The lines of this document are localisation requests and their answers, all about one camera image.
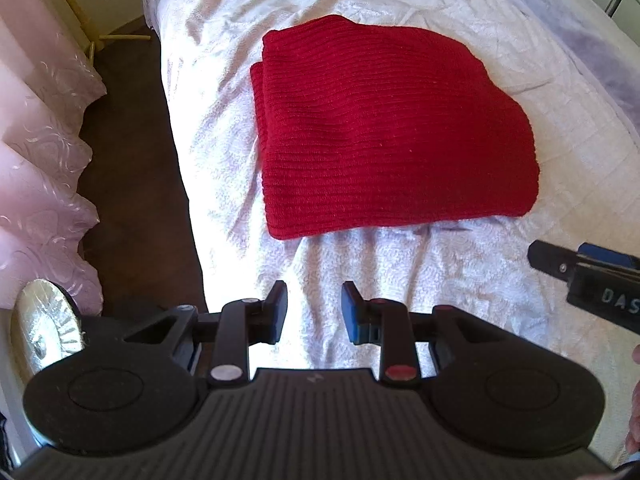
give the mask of red ribbed fabric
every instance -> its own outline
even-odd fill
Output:
[[[463,44],[341,16],[263,43],[251,78],[274,238],[533,206],[529,120]]]

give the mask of yellow stand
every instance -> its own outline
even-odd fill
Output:
[[[88,58],[91,65],[94,64],[95,51],[104,49],[103,40],[142,40],[150,41],[151,36],[139,36],[137,34],[100,34],[94,22],[84,13],[82,7],[78,5],[76,0],[65,0],[68,6],[75,14],[78,22],[80,22],[80,28],[87,36],[89,41]]]

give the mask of white blanket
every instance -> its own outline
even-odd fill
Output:
[[[593,447],[616,459],[638,378],[630,352],[640,340],[568,306],[566,285],[531,270],[526,253],[542,238],[640,254],[640,155],[608,99],[538,20],[507,0],[158,0],[153,12],[209,309],[264,297],[277,279],[289,286],[282,339],[252,348],[254,367],[377,369],[376,348],[348,343],[344,280],[365,298],[393,298],[421,312],[450,303],[589,367],[607,393]],[[272,239],[249,67],[268,30],[331,13],[425,27],[465,43],[529,116],[541,168],[533,210],[521,219]],[[431,373],[426,346],[418,350],[423,373]]]

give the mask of white circular cap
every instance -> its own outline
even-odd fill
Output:
[[[211,377],[217,381],[235,381],[242,377],[242,368],[236,365],[218,365],[211,371]]]

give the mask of shiny metallic object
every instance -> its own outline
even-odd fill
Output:
[[[84,348],[80,320],[55,284],[34,280],[20,291],[11,317],[11,345],[24,383]]]

